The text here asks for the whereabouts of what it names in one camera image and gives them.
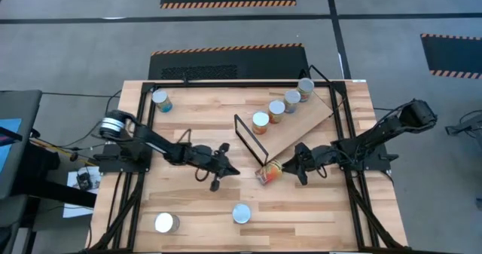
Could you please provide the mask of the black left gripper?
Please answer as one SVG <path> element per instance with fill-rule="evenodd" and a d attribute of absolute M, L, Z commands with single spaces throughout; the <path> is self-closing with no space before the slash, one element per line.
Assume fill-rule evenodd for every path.
<path fill-rule="evenodd" d="M 199 157 L 197 161 L 197 170 L 195 172 L 195 179 L 198 182 L 203 182 L 207 179 L 210 173 L 215 175 L 210 185 L 210 191 L 217 191 L 220 185 L 220 178 L 222 176 L 236 176 L 239 171 L 230 163 L 225 153 L 229 151 L 230 145 L 222 143 L 218 150 L 213 151 L 207 145 L 195 145 L 194 151 Z"/>

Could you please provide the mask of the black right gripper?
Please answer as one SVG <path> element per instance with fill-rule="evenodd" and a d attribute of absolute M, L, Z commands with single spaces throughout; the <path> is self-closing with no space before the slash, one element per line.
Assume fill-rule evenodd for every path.
<path fill-rule="evenodd" d="M 337 152 L 332 146 L 320 145 L 309 149 L 302 142 L 296 145 L 296 156 L 282 165 L 282 171 L 297 174 L 302 185 L 308 183 L 308 172 L 316 171 L 325 179 L 328 176 L 325 167 L 335 164 L 337 160 Z"/>

